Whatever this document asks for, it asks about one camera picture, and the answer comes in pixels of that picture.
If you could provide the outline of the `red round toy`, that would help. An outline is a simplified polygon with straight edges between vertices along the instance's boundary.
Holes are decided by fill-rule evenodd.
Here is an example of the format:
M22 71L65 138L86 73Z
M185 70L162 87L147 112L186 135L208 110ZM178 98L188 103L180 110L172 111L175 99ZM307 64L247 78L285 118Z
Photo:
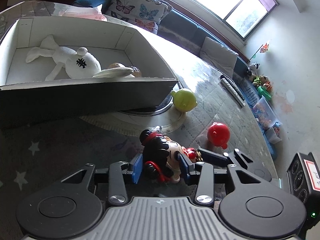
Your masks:
M215 147L221 147L223 150L228 148L230 136L228 126L221 122L213 122L207 131L207 138L209 142L211 142Z

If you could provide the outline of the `cartoon girl doll figure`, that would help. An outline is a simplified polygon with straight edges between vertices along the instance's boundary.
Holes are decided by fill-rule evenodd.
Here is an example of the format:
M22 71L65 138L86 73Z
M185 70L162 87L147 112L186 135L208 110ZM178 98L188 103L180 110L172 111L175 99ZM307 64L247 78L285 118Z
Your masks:
M203 161L198 150L181 146L178 142L154 130L143 130L139 140L144 146L144 173L159 183L177 184L180 181L179 154L185 155L192 163Z

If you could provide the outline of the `green round toy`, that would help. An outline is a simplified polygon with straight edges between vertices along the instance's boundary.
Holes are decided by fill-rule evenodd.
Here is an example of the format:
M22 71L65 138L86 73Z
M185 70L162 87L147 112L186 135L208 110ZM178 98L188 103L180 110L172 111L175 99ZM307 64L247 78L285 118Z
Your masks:
M196 96L189 89L182 88L172 91L170 95L172 96L175 108L182 113L189 112L197 106Z

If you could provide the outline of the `tan peanut toy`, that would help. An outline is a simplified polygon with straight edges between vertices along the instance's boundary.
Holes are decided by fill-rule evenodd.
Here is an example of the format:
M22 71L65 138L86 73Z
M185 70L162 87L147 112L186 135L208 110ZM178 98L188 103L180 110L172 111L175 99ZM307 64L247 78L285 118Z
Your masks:
M142 77L142 72L135 66L125 66L122 63L112 63L107 69L112 69L115 77Z

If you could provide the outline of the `white plush rabbit toy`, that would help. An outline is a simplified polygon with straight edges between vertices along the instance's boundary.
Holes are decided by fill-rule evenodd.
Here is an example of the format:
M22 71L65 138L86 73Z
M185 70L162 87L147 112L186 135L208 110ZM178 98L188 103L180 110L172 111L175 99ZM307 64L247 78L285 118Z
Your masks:
M71 79L87 78L116 78L112 69L102 69L100 62L88 52L87 48L80 47L77 50L65 46L59 46L53 35L48 35L42 40L39 47L33 47L27 53L25 62L31 63L39 57L51 57L56 66L45 78L53 81L62 68L65 68Z

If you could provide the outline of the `small clear container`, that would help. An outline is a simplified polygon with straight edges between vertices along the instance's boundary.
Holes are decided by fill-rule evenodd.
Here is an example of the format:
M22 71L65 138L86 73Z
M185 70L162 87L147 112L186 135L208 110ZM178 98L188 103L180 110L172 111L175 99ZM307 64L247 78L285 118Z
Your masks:
M280 137L281 123L275 122L272 127L265 131L265 135L271 144L277 144L282 141Z

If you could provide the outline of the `clear plastic toy bin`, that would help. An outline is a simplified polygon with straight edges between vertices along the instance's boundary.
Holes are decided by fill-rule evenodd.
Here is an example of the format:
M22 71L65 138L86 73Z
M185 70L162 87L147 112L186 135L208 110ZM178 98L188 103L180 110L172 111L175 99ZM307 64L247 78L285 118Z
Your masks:
M265 131L273 127L276 122L280 123L264 96L252 107L252 111Z

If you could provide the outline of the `grey quilted table mat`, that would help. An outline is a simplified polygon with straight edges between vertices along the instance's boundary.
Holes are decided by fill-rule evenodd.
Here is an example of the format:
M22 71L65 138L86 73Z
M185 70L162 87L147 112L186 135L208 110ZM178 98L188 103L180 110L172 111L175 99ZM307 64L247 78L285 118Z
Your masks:
M179 85L191 89L197 106L188 113L169 107L157 115L134 115L132 112L110 112L85 115L35 124L17 125L2 137L3 154L11 153L18 145L18 136L26 135L30 142L38 142L44 154L54 152L73 154L79 159L98 158L99 164L107 162L103 150L114 151L127 158L141 148L140 132L161 126L162 132L184 146L202 147L217 153L222 148L207 140L207 129L215 122L223 122L230 129L228 152L238 148L269 170L273 178L277 172L271 157L271 148L248 106L241 107L220 82L220 73L202 59L159 36L146 33L146 38L174 68Z

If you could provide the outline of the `grey remote control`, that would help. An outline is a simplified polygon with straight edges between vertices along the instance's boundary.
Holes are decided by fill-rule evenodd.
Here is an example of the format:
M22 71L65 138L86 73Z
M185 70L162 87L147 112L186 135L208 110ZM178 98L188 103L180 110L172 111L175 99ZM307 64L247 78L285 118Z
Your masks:
M241 107L245 107L245 101L242 99L240 94L232 87L232 85L225 79L222 78L220 82L223 84L223 86L231 93L231 95L235 98L235 100L238 102L238 104Z

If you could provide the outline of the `green toy basin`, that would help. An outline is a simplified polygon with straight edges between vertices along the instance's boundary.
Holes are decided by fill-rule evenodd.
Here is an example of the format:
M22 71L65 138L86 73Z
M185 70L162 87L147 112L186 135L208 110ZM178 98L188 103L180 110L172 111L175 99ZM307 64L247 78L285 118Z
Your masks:
M272 99L271 94L266 90L265 87L259 86L257 88L258 94L260 97L264 97L267 101L270 101Z

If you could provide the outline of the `black remote control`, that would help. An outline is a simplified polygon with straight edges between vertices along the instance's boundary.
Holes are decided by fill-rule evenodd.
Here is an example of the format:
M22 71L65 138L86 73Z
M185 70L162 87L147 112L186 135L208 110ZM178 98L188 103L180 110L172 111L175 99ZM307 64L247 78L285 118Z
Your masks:
M240 91L240 89L237 87L237 85L234 83L234 81L232 79L230 79L225 74L222 74L220 76L220 78L221 79L224 78L234 88L234 90L239 94L240 98L242 98L242 100L245 100L245 97L243 96L242 92Z

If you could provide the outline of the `stuffed animals pile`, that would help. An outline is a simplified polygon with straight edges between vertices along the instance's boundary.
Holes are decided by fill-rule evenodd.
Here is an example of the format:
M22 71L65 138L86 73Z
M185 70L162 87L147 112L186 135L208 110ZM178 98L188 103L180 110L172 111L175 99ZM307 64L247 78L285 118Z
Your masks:
M250 64L247 68L247 77L255 88L263 87L269 92L272 90L272 85L267 76L258 75L257 70L259 66L260 64L256 62Z

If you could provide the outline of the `round black hotplate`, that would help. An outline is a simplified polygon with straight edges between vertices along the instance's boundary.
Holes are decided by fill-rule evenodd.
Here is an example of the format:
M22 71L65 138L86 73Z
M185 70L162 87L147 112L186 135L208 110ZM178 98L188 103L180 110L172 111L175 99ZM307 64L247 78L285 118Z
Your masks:
M183 88L180 81L174 85L171 92L178 91L179 89ZM134 116L154 116L159 115L164 112L166 112L172 105L173 105L173 96L171 95L171 92L166 96L166 98L155 107L146 107L146 108L138 108L138 109L131 109L131 110L125 110L120 111L120 113L134 115Z

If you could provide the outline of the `grey cushion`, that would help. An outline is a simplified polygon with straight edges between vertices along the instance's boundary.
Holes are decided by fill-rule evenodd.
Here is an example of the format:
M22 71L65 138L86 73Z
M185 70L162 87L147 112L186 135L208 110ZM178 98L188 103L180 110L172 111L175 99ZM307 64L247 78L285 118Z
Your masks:
M200 58L217 68L220 72L233 77L235 64L239 54L210 37L204 39L200 50Z

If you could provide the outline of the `blue sofa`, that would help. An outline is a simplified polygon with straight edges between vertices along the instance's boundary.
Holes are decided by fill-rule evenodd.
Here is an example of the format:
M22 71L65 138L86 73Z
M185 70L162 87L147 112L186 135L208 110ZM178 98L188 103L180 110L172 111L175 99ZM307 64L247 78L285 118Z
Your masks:
M76 7L96 7L102 5L102 13L106 14L111 4L111 0L76 0L72 3ZM199 56L200 50L206 37L223 43L221 39L208 31L202 25L189 18L187 15L178 11L177 7L161 20L157 35L180 46L181 48ZM251 81L245 77L247 64L242 58L238 57L235 67L233 80L240 89L249 107L253 107L260 99L257 89Z

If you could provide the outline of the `paper pinwheel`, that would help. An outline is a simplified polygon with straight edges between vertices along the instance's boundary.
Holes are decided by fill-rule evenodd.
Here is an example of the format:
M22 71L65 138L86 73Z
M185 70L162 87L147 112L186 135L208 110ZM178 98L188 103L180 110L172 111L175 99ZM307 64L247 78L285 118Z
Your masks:
M252 59L255 59L257 53L260 53L260 54L266 53L269 50L269 46L270 45L268 43L262 44L260 48L252 55L249 61L251 61Z

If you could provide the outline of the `grey cardboard box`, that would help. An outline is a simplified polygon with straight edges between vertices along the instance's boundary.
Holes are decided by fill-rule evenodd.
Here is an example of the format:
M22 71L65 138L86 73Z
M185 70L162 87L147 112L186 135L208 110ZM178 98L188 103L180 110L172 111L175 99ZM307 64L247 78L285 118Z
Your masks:
M16 20L1 38L1 121L158 106L178 79L151 37L84 18Z

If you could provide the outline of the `butterfly print pillow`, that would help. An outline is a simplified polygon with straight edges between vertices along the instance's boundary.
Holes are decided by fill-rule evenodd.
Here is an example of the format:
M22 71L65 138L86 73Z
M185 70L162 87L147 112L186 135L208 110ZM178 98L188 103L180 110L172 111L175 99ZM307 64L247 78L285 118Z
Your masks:
M163 0L112 0L106 15L157 34L160 22L172 9Z

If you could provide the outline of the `pink plastic bag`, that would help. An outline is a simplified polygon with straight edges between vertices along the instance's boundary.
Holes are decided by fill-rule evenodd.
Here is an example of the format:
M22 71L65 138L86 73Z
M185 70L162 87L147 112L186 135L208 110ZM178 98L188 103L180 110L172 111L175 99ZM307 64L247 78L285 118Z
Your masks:
M66 11L59 12L58 15L61 17L76 17L107 22L107 18L101 12L102 7L102 4L93 8L71 6Z

